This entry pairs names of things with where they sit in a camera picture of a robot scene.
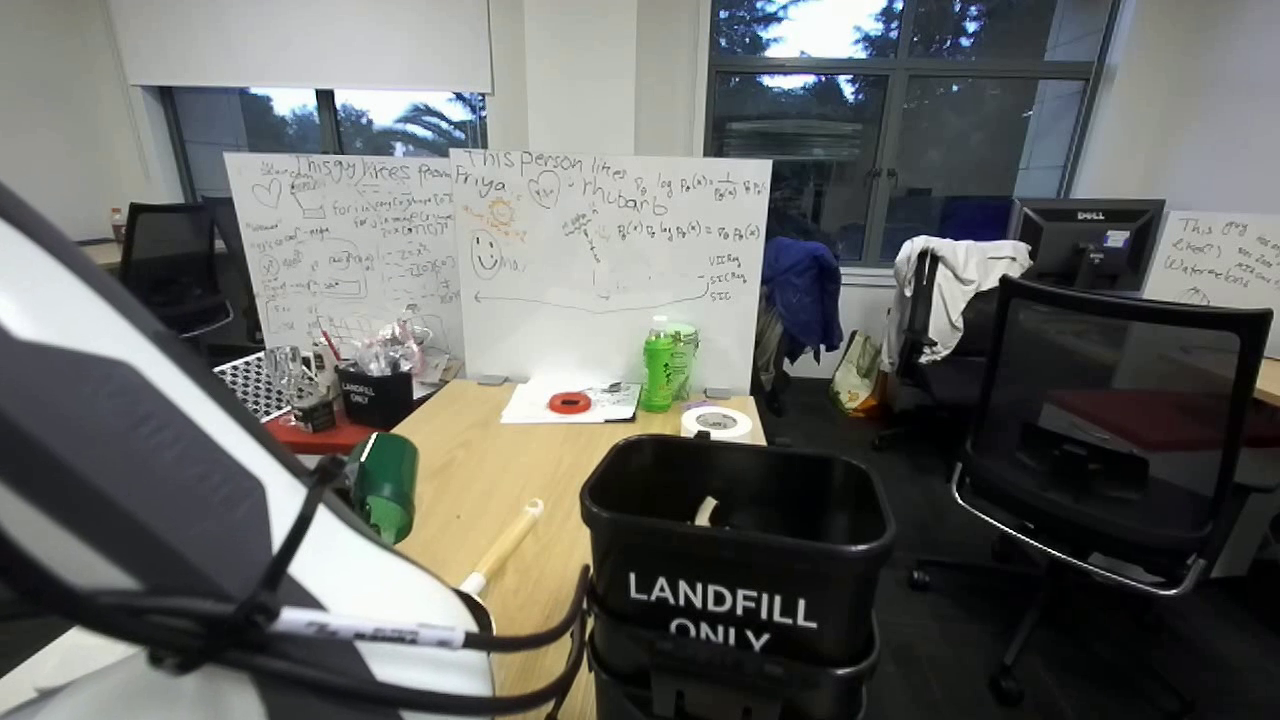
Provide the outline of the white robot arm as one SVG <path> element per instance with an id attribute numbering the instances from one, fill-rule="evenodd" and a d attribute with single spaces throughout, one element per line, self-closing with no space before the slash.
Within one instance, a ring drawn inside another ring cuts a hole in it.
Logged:
<path id="1" fill-rule="evenodd" d="M 0 189 L 4 580 L 85 632 L 4 720 L 494 715 L 468 606 L 374 541 L 139 302 Z"/>

